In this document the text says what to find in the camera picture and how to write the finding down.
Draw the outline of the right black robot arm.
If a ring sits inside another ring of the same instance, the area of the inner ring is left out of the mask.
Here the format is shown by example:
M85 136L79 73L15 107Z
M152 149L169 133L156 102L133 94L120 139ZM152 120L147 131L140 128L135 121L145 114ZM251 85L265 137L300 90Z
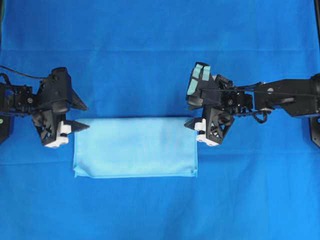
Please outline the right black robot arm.
M184 126L197 131L198 142L213 147L223 143L235 117L253 117L264 124L276 108L293 118L308 118L310 138L320 144L320 76L282 79L235 86L222 75L191 77L186 101L190 110L202 109L201 117Z

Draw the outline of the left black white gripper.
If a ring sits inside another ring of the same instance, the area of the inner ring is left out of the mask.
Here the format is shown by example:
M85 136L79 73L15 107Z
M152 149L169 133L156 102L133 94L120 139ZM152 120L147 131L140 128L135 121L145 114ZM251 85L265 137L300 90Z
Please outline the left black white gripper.
M67 88L67 102L34 104L31 120L44 147L58 148L68 144L70 133L80 132L90 127L78 121L66 120L66 113L70 109L88 110L86 104L70 86Z

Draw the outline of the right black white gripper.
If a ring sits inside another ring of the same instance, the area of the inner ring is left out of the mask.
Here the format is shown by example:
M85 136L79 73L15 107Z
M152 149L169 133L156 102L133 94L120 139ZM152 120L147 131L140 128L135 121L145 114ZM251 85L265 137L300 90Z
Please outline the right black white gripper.
M184 127L197 131L197 142L215 147L223 143L234 121L234 117L224 110L205 107L202 118L192 118L184 124Z

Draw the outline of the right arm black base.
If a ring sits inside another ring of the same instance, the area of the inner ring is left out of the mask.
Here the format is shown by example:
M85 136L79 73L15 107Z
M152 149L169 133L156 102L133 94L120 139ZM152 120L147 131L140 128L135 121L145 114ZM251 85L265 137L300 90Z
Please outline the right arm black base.
M309 130L310 130L310 138L312 142L320 147L320 117L310 117L309 118Z

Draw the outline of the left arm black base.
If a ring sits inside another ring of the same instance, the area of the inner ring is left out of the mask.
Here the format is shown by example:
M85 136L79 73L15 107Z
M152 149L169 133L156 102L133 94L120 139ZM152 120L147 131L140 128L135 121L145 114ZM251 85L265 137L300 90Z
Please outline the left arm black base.
M0 116L0 144L2 144L11 134L11 122L10 116Z

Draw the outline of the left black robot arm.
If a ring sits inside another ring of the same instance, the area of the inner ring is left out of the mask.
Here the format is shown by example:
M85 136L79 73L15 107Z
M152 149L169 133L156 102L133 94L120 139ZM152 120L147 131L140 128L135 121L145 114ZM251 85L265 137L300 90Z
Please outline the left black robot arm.
M66 118L73 108L88 108L72 88L72 79L66 68L55 68L40 81L37 93L27 85L13 85L9 77L0 75L0 141L8 139L15 117L31 116L41 143L47 148L68 144L68 136L89 128L89 125Z

